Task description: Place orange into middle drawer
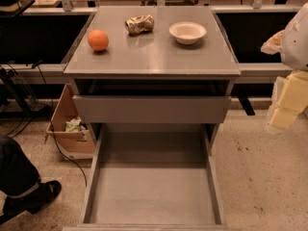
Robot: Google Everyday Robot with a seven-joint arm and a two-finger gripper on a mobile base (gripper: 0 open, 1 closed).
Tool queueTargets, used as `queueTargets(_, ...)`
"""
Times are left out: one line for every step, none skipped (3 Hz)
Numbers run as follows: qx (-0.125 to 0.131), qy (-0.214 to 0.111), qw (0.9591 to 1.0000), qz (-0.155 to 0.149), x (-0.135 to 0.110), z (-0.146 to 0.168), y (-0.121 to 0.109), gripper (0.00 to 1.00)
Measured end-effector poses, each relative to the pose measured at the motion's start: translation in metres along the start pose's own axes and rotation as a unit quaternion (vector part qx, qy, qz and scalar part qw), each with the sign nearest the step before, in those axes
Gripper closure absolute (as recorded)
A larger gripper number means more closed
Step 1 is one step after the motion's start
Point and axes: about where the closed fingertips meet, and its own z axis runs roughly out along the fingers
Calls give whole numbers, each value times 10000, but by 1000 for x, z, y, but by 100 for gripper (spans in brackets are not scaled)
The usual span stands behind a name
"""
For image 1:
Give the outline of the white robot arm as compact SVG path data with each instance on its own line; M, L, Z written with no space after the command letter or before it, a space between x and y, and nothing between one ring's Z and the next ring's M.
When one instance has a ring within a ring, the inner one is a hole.
M308 4L304 4L284 30L269 38L263 53L279 53L283 65L293 71L278 77L272 92L267 130L278 134L287 130L308 107Z

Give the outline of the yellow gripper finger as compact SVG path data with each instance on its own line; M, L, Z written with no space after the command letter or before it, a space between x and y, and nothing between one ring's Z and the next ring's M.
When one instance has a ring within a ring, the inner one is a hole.
M286 130L308 107L308 72L294 71L286 78L278 77L274 83L268 127Z
M274 34L266 42L263 43L263 45L261 46L261 51L269 55L278 53L281 50L281 41L283 35L283 30Z

